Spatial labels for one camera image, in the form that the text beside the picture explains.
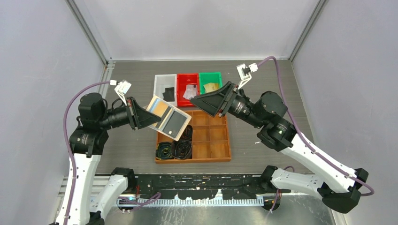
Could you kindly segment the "gold credit card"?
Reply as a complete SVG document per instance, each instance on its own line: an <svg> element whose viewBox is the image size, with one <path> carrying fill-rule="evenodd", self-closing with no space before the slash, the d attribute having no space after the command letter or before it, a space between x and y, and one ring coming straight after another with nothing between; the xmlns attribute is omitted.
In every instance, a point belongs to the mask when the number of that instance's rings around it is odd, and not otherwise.
<svg viewBox="0 0 398 225"><path fill-rule="evenodd" d="M168 114L168 110L169 105L167 103L158 101L153 105L152 113L162 118L165 113Z"/></svg>

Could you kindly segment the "black credit card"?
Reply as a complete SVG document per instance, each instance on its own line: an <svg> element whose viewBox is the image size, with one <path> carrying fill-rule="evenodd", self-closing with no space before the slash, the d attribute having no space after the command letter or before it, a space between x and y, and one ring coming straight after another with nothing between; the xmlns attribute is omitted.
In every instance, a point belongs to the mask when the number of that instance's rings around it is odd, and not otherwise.
<svg viewBox="0 0 398 225"><path fill-rule="evenodd" d="M177 111L173 111L170 119L167 121L162 131L171 137L176 137L185 121L186 117L184 115Z"/></svg>

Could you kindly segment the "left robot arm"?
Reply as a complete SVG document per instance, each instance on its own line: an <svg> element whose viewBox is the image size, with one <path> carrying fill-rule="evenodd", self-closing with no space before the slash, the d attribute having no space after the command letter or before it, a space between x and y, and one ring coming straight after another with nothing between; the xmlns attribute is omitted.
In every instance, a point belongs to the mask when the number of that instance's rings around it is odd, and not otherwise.
<svg viewBox="0 0 398 225"><path fill-rule="evenodd" d="M133 130L148 127L161 119L139 106L133 97L127 104L108 109L99 93L81 97L78 126L66 137L71 151L69 177L62 206L55 225L103 225L119 196L137 190L133 169L115 168L105 187L92 199L92 188L98 164L103 155L108 130L129 125Z"/></svg>

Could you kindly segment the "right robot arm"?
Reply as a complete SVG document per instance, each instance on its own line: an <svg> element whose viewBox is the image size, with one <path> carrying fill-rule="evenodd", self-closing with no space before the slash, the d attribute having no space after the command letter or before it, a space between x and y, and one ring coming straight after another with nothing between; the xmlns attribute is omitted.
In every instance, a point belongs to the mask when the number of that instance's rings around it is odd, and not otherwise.
<svg viewBox="0 0 398 225"><path fill-rule="evenodd" d="M252 125L259 130L257 137L262 144L311 170L311 174L300 174L269 165L259 179L265 192L278 194L286 189L305 193L344 214L358 205L368 172L349 168L310 143L284 118L288 108L277 93L266 91L253 103L243 90L228 82L218 90L193 97L191 103L210 116L229 113Z"/></svg>

